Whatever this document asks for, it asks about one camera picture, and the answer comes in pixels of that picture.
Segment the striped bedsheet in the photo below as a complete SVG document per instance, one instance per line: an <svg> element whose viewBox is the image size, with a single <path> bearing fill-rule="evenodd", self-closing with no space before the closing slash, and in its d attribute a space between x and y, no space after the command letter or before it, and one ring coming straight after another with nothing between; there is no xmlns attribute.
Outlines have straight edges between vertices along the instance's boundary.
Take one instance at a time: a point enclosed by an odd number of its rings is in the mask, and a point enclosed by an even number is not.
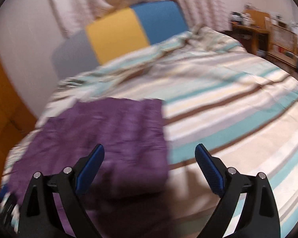
<svg viewBox="0 0 298 238"><path fill-rule="evenodd" d="M267 174L282 237L298 221L298 81L209 28L182 33L62 81L37 129L11 150L2 184L46 119L76 100L106 96L164 100L170 149L167 197L177 237L196 237L218 203L194 159L199 143L243 174ZM234 231L244 199L240 197L226 234Z"/></svg>

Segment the purple cloth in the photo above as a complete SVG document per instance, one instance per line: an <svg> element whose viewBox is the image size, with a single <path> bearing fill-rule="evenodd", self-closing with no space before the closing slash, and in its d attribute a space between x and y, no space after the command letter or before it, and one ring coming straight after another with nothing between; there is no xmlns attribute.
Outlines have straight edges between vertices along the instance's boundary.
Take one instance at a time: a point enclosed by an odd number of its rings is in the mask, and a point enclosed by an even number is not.
<svg viewBox="0 0 298 238"><path fill-rule="evenodd" d="M82 198L93 223L105 237L169 237L171 222L162 195L168 163L161 106L160 100L77 102L50 118L36 135L13 166L9 190L21 203L34 172L59 173L100 143L105 159ZM59 197L54 197L65 231L73 234Z"/></svg>

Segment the screw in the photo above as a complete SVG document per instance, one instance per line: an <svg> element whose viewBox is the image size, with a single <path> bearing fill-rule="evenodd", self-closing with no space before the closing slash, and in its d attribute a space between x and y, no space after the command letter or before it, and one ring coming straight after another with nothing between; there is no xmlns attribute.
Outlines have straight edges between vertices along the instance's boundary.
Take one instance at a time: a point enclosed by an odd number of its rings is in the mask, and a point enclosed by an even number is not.
<svg viewBox="0 0 298 238"><path fill-rule="evenodd" d="M72 171L72 168L71 167L65 167L64 168L64 170L63 170L63 172L65 173L65 174L69 174L70 172Z"/></svg>
<svg viewBox="0 0 298 238"><path fill-rule="evenodd" d="M261 179L265 179L265 178L266 178L266 174L264 174L264 173L262 173L262 172L260 172L260 173L258 174L258 176L259 176L259 178L261 178Z"/></svg>
<svg viewBox="0 0 298 238"><path fill-rule="evenodd" d="M228 171L231 175L236 174L236 169L235 169L234 167L229 167L229 168L227 169L227 171Z"/></svg>
<svg viewBox="0 0 298 238"><path fill-rule="evenodd" d="M41 176L41 173L40 172L36 172L36 173L34 173L34 175L33 175L33 177L34 178L39 178Z"/></svg>

